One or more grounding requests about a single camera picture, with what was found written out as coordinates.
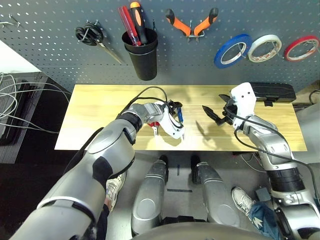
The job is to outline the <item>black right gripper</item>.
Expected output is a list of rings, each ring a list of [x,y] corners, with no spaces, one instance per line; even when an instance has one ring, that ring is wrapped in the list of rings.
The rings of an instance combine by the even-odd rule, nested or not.
[[[225,106],[223,107],[222,115],[224,118],[220,118],[214,111],[202,105],[202,109],[206,113],[206,115],[212,119],[218,126],[222,125],[223,123],[227,123],[229,125],[233,124],[234,116],[237,114],[237,106],[234,104],[233,99],[226,94],[219,94],[218,95],[224,102],[226,102]]]

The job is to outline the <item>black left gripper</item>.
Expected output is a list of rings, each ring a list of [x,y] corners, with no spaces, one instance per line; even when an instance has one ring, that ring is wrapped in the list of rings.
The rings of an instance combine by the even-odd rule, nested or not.
[[[172,117],[175,117],[177,115],[177,108],[181,108],[182,106],[182,103],[179,101],[169,100],[167,102],[168,111]]]

